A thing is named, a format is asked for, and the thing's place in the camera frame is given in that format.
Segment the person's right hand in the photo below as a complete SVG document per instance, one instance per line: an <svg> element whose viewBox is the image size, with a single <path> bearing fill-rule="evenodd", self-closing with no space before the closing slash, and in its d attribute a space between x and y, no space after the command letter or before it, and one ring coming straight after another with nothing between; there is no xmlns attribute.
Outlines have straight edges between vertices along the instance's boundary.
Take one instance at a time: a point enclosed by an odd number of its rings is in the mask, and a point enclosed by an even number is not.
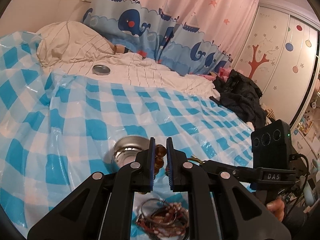
<svg viewBox="0 0 320 240"><path fill-rule="evenodd" d="M285 217L286 206L281 197L269 202L266 208L280 221L282 222Z"/></svg>

